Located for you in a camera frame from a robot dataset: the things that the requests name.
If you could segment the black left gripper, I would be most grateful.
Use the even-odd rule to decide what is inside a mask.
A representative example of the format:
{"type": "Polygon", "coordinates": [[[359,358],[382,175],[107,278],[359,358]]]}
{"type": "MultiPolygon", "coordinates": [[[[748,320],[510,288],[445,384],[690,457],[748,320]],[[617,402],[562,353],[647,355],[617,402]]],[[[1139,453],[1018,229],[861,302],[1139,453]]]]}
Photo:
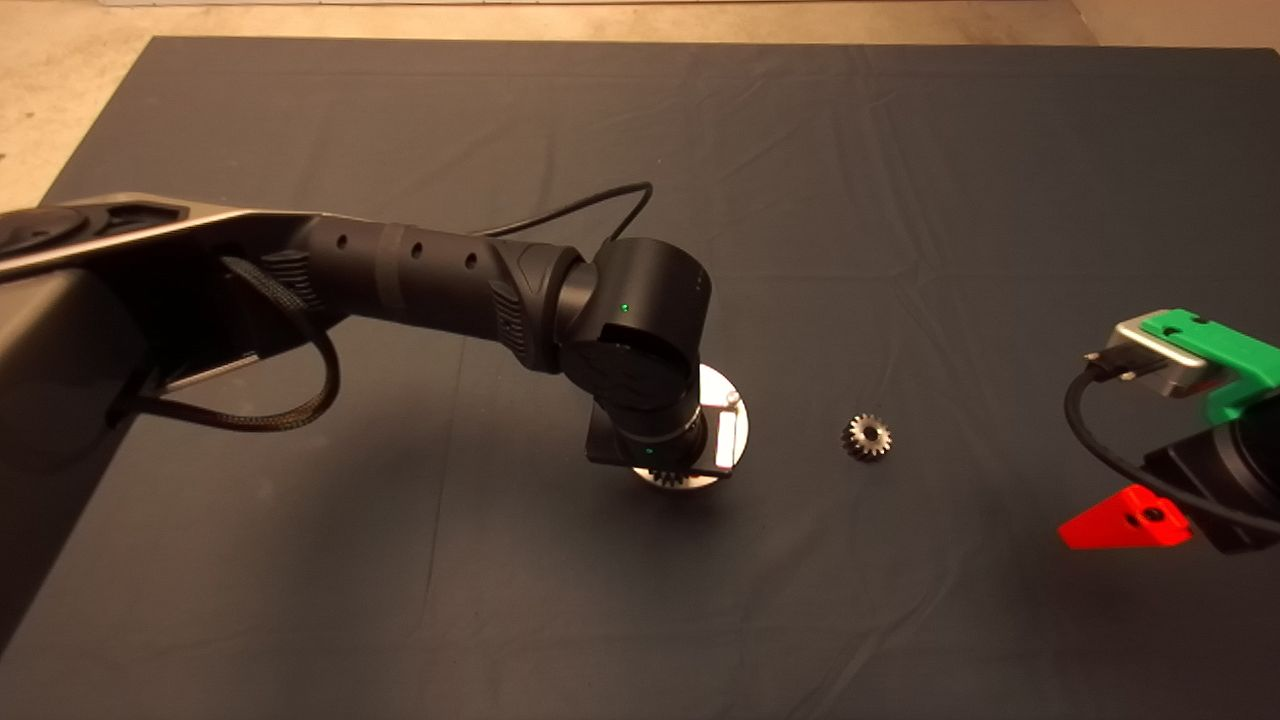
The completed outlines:
{"type": "Polygon", "coordinates": [[[741,407],[678,401],[659,407],[594,402],[589,461],[630,468],[640,477],[730,477],[745,450],[741,407]]]}

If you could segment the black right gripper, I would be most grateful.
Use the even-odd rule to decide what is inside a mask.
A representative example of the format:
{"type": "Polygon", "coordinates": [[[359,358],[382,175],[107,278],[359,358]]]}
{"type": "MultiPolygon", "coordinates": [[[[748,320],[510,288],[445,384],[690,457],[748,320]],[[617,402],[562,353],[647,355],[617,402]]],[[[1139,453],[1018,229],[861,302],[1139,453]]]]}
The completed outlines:
{"type": "MultiPolygon", "coordinates": [[[[1240,512],[1256,511],[1256,483],[1228,430],[1202,430],[1146,454],[1146,470],[1164,483],[1240,512]]],[[[1059,527],[1070,550],[1171,548],[1193,539],[1189,520],[1224,555],[1256,551],[1256,533],[1176,505],[1142,486],[1094,503],[1059,527]]]]}

